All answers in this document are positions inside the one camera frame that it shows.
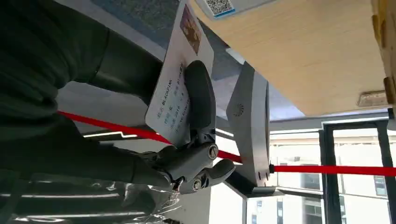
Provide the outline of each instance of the window frame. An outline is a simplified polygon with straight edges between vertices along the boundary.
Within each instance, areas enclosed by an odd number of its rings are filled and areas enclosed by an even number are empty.
[[[338,124],[323,123],[322,129],[318,130],[321,164],[336,165],[333,136],[334,130],[376,128],[378,131],[378,143],[381,150],[383,166],[393,167],[393,161],[390,154],[387,125],[388,119],[377,119]],[[385,190],[389,199],[388,204],[389,218],[391,220],[390,223],[396,224],[396,179],[395,177],[384,177],[384,180]],[[347,224],[347,220],[345,217],[347,215],[347,208],[345,206],[345,202],[342,204],[342,200],[340,201],[340,197],[343,197],[343,195],[341,194],[345,193],[345,188],[344,186],[342,186],[342,192],[339,192],[338,181],[339,180],[337,175],[322,174],[323,194],[321,192],[314,192],[305,189],[291,189],[285,187],[277,187],[277,190],[281,191],[285,195],[323,199],[324,210],[322,210],[321,215],[324,217],[325,224]],[[341,204],[344,207],[344,211],[341,211]]]

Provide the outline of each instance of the wooden surface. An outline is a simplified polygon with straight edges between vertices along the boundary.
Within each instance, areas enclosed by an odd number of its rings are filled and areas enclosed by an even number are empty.
[[[306,116],[359,110],[360,93],[383,90],[370,0],[276,0],[220,21],[191,4]]]
[[[396,2],[394,0],[373,0],[373,6],[377,5],[379,10],[375,14],[378,16],[378,45],[381,50],[382,61],[385,74],[387,76],[386,94],[388,102],[392,104],[393,114],[396,115]],[[388,129],[396,130],[396,120],[390,119]]]

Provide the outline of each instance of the window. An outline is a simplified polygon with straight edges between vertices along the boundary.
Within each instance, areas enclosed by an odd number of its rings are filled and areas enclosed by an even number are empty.
[[[374,176],[374,185],[378,196],[387,196],[384,176]]]
[[[256,210],[262,201],[262,212]],[[247,200],[247,223],[256,224],[322,224],[323,200],[284,195]]]
[[[320,199],[305,198],[304,210],[306,224],[322,224],[322,206]]]
[[[252,215],[252,224],[257,224],[257,215]]]
[[[396,167],[396,131],[388,130],[388,138],[393,167]]]
[[[320,165],[319,133],[288,133],[270,136],[270,160],[274,165]],[[273,185],[294,189],[321,190],[321,174],[279,173]]]
[[[283,200],[279,198],[276,202],[277,224],[283,224]]]
[[[301,174],[302,188],[320,190],[320,176],[319,174]]]
[[[341,208],[341,223],[347,224],[347,213],[345,212],[345,202],[343,196],[339,197],[339,206]]]
[[[216,136],[216,144],[221,150],[239,155],[233,140]],[[243,199],[241,196],[224,183],[211,187],[210,193],[209,224],[242,224]]]
[[[382,167],[376,128],[334,130],[333,136],[337,165]],[[342,224],[390,223],[383,176],[338,176]]]

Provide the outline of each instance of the dark sleeve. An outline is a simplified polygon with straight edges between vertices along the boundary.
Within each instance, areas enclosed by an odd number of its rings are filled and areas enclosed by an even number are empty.
[[[58,125],[58,89],[95,75],[108,33],[51,0],[2,1],[0,140],[37,136]]]
[[[57,113],[57,90],[88,81],[109,30],[51,0],[0,7],[0,168],[168,186],[139,156],[81,136]]]

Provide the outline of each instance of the sticker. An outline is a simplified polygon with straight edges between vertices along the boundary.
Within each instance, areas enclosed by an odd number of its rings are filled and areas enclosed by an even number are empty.
[[[204,1],[210,8],[215,18],[235,12],[235,8],[231,4],[230,0],[204,0]]]
[[[184,36],[187,38],[188,43],[190,43],[195,53],[198,54],[199,44],[201,43],[201,31],[195,23],[187,5],[184,7],[182,20],[180,21],[180,28],[182,29]]]

